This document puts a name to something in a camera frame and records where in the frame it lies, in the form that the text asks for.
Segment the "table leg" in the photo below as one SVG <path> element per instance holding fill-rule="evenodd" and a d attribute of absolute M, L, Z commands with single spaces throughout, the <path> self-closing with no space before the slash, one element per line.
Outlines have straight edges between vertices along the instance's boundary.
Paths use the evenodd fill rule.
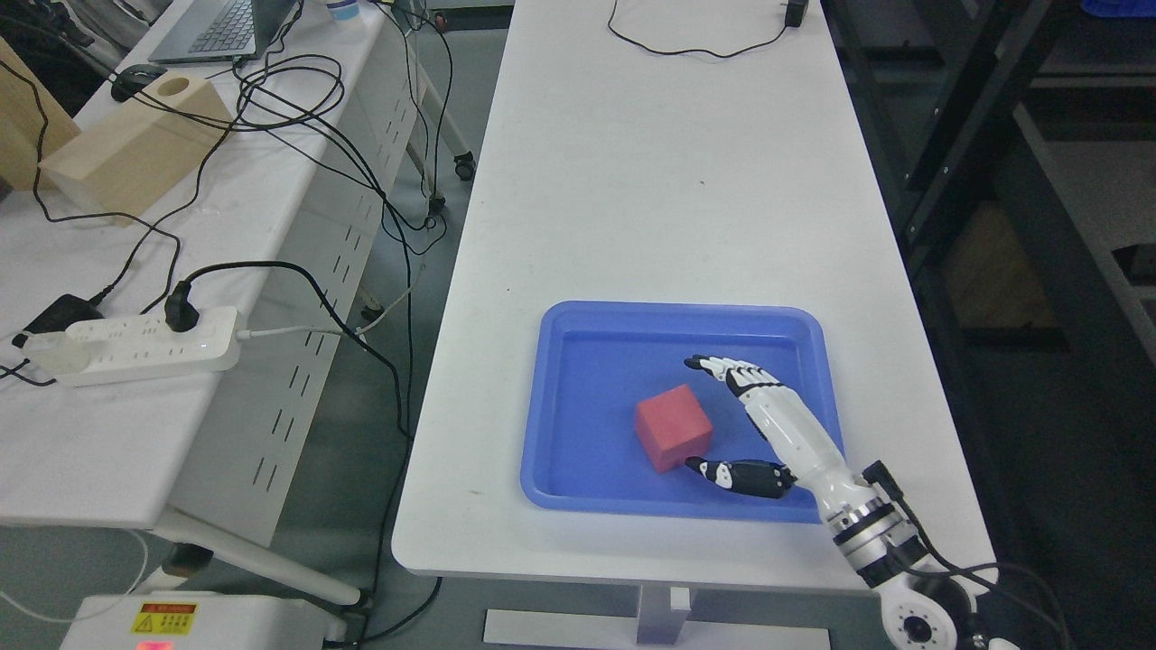
<path fill-rule="evenodd" d="M 488 610 L 482 641 L 591 650 L 662 645 L 679 650 L 830 650 L 825 629 L 688 621 L 692 598 L 687 588 L 642 586 L 637 618 Z"/>
<path fill-rule="evenodd" d="M 421 62 L 417 64 L 417 77 L 418 88 L 424 89 L 422 93 L 422 109 L 424 109 L 425 118 L 431 120 L 430 126 L 437 124 L 438 117 L 444 113 L 442 120 L 442 139 L 445 140 L 446 148 L 454 156 L 465 154 L 469 152 L 469 147 L 466 145 L 466 139 L 461 136 L 461 132 L 458 131 L 458 124 L 453 121 L 453 117 L 450 116 L 450 111 L 445 109 L 445 102 L 442 99 L 442 95 L 438 94 L 437 87 L 430 82 L 430 77 L 425 74 L 425 68 L 422 67 Z"/>
<path fill-rule="evenodd" d="M 304 591 L 335 605 L 357 605 L 363 600 L 360 589 L 350 586 L 286 560 L 264 546 L 258 546 L 183 512 L 165 508 L 151 532 L 170 541 L 195 544 L 237 568 Z"/>
<path fill-rule="evenodd" d="M 674 645 L 695 594 L 684 586 L 638 588 L 638 643 Z"/>

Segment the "robotic hand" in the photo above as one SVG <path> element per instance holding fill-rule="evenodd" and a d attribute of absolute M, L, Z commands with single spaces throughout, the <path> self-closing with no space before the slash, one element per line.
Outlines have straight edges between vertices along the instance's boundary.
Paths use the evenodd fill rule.
<path fill-rule="evenodd" d="M 833 535 L 835 545 L 867 586 L 880 594 L 883 628 L 896 648 L 988 648 L 976 628 L 976 599 L 963 589 L 958 577 L 920 577 L 905 571 L 905 568 L 917 573 L 944 568 L 928 555 L 916 526 L 865 480 L 864 477 L 869 477 L 873 482 L 895 485 L 881 463 L 868 467 L 861 477 L 852 474 L 799 393 L 766 370 L 718 356 L 695 355 L 684 363 L 726 383 L 758 434 L 786 465 L 750 460 L 716 463 L 696 457 L 687 460 L 688 466 L 720 487 L 744 494 L 778 497 L 792 482 L 814 494 L 820 517 Z M 777 482 L 777 478 L 785 481 L 751 487 Z M 996 641 L 1000 643 L 993 643 L 993 650 L 1015 648 Z"/>

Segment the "wooden block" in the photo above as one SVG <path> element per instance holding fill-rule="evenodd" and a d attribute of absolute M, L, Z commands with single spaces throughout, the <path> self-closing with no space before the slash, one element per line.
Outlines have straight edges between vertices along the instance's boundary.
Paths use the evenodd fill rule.
<path fill-rule="evenodd" d="M 654 471 L 667 472 L 691 456 L 706 453 L 713 427 L 690 386 L 682 384 L 638 402 L 635 433 Z"/>
<path fill-rule="evenodd" d="M 165 105 L 218 120 L 232 116 L 213 84 L 168 72 L 144 89 Z M 221 130 L 129 99 L 40 163 L 89 212 L 139 216 L 200 165 Z"/>
<path fill-rule="evenodd" d="M 80 128 L 3 38 L 0 38 L 0 60 L 36 87 L 34 94 L 28 83 L 0 68 L 0 177 L 16 190 L 31 190 L 36 177 L 36 142 L 45 116 L 49 120 L 44 133 L 45 156 L 75 138 Z M 36 108 L 37 95 L 45 116 Z M 40 186 L 53 187 L 47 178 L 40 178 Z"/>

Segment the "white cable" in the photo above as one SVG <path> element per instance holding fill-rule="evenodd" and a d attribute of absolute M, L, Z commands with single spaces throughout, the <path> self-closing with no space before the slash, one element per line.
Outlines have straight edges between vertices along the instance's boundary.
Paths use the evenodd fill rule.
<path fill-rule="evenodd" d="M 385 311 L 383 311 L 377 318 L 375 318 L 372 323 L 370 323 L 369 325 L 365 325 L 364 327 L 360 327 L 357 330 L 354 330 L 354 333 L 357 334 L 358 337 L 361 337 L 362 334 L 364 334 L 365 332 L 369 332 L 373 327 L 377 327 L 379 323 L 381 323 L 383 320 L 385 320 L 385 316 L 387 313 L 390 313 L 391 311 L 393 311 L 393 308 L 398 306 L 398 304 L 400 304 L 401 301 L 406 296 L 408 296 L 410 291 L 414 290 L 414 287 L 416 287 L 417 282 L 420 282 L 421 279 L 422 279 L 422 272 L 423 271 L 425 271 L 425 265 L 424 264 L 417 267 L 417 275 L 414 276 L 413 283 L 410 283 L 409 287 L 407 287 L 406 290 L 402 291 L 400 296 L 398 296 L 398 300 L 395 300 L 392 303 L 390 303 L 390 306 L 385 308 Z"/>
<path fill-rule="evenodd" d="M 120 530 L 123 530 L 126 533 L 128 533 L 128 534 L 133 535 L 134 538 L 136 538 L 136 541 L 139 541 L 141 544 L 141 548 L 144 551 L 144 553 L 143 553 L 143 556 L 141 557 L 141 570 L 136 573 L 136 579 L 133 581 L 132 586 L 129 586 L 127 591 L 125 591 L 124 593 L 120 594 L 120 598 L 117 598 L 108 607 L 104 607 L 103 610 L 98 610 L 96 612 L 92 612 L 91 614 L 84 614 L 83 616 L 76 616 L 75 619 L 58 619 L 58 618 L 54 618 L 54 616 L 46 616 L 44 614 L 34 612 L 32 610 L 30 610 L 30 608 L 25 607 L 24 605 L 21 605 L 20 603 L 17 603 L 15 598 L 13 598 L 12 596 L 8 596 L 2 590 L 0 590 L 0 598 L 5 599 L 9 605 L 12 605 L 13 607 L 15 607 L 21 613 L 23 613 L 23 614 L 25 614 L 28 616 L 31 616 L 31 618 L 37 619 L 39 621 L 44 621 L 46 623 L 65 623 L 65 625 L 67 625 L 67 623 L 74 623 L 76 621 L 84 621 L 84 620 L 88 620 L 88 619 L 91 619 L 91 618 L 95 618 L 95 616 L 99 616 L 101 614 L 108 612 L 109 610 L 116 607 L 117 605 L 120 605 L 120 601 L 124 600 L 126 596 L 128 596 L 129 593 L 132 593 L 133 590 L 136 589 L 138 585 L 140 585 L 141 581 L 144 579 L 144 571 L 148 569 L 148 542 L 146 542 L 144 538 L 141 537 L 141 534 L 139 532 L 134 531 L 134 530 L 129 530 L 129 529 L 120 529 Z"/>
<path fill-rule="evenodd" d="M 425 271 L 425 265 L 424 264 L 417 267 L 417 275 L 414 276 L 414 281 L 409 285 L 409 287 L 407 287 L 406 290 L 402 291 L 400 296 L 398 296 L 397 300 L 394 300 L 392 303 L 390 303 L 390 306 L 385 308 L 385 310 L 383 310 L 381 313 L 378 315 L 378 317 L 375 318 L 372 323 L 370 323 L 369 325 L 365 325 L 363 327 L 358 327 L 358 328 L 354 330 L 354 334 L 361 337 L 365 332 L 369 332 L 373 327 L 377 327 L 379 324 L 381 324 L 385 320 L 385 317 L 391 311 L 393 311 L 393 308 L 395 308 L 399 304 L 401 304 L 401 301 L 403 301 L 406 298 L 406 296 L 408 296 L 410 294 L 410 291 L 414 290 L 414 287 L 417 286 L 417 281 L 422 279 L 422 272 L 423 271 Z M 329 330 L 329 328 L 326 328 L 326 327 L 318 327 L 316 325 L 294 325 L 294 326 L 290 326 L 290 327 L 279 327 L 276 330 L 257 330 L 257 331 L 253 331 L 253 330 L 240 330 L 239 332 L 237 332 L 237 340 L 238 341 L 247 341 L 250 339 L 259 339 L 259 338 L 262 338 L 262 337 L 275 337 L 277 334 L 294 334 L 294 333 L 297 333 L 297 332 L 317 332 L 319 334 L 343 334 L 344 333 L 341 330 Z"/>
<path fill-rule="evenodd" d="M 275 337 L 277 334 L 292 334 L 296 332 L 320 332 L 323 334 L 340 334 L 341 330 L 325 330 L 318 327 L 317 325 L 294 325 L 292 327 L 280 327 L 277 330 L 240 330 L 237 332 L 238 341 L 247 341 L 249 339 L 259 339 L 261 337 Z"/>

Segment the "red foam block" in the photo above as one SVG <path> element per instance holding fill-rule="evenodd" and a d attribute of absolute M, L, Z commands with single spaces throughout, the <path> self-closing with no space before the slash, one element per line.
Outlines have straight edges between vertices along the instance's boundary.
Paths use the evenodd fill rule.
<path fill-rule="evenodd" d="M 690 386 L 682 384 L 638 402 L 635 433 L 654 470 L 667 472 L 691 456 L 705 455 L 713 427 Z"/>

